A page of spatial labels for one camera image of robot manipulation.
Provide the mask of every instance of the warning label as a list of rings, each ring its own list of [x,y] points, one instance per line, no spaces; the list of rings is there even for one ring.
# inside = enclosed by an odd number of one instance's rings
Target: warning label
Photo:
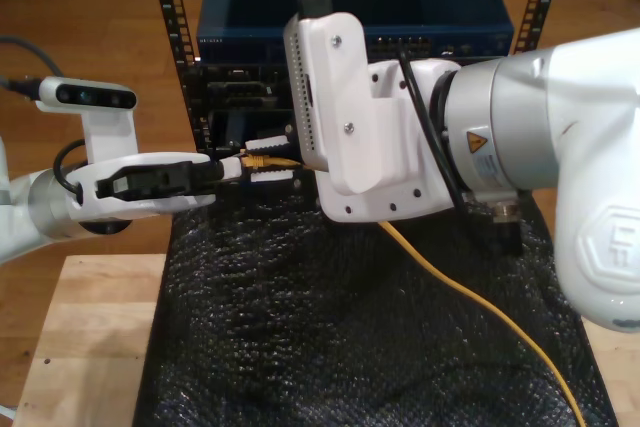
[[[467,132],[467,142],[469,143],[469,151],[475,154],[488,140],[473,132]]]

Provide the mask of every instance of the white robotic arm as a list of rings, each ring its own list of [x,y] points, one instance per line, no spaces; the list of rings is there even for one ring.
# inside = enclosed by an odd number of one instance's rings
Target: white robotic arm
[[[639,56],[640,29],[587,39],[465,67],[447,99],[451,151],[467,185],[486,190],[474,184],[480,151],[469,154],[463,139],[479,128],[469,110],[488,110],[509,183],[558,186],[562,290],[585,317],[621,331],[640,330]],[[480,70],[492,72],[484,88],[474,84]]]
[[[294,18],[285,44],[302,156],[329,217],[451,207],[398,63],[367,65],[355,17]],[[425,104],[444,106],[439,134],[465,195],[500,206],[557,185],[561,287],[580,313],[626,332],[640,330],[639,58],[640,29],[462,68],[412,63]]]
[[[82,116],[87,165],[61,172],[74,192],[55,168],[9,182],[0,140],[0,264],[53,242],[117,233],[134,219],[211,204],[209,189],[190,191],[242,175],[238,158],[214,165],[204,154],[138,153],[137,98],[126,87],[61,77],[22,87],[41,111]],[[195,185],[194,177],[202,182]]]

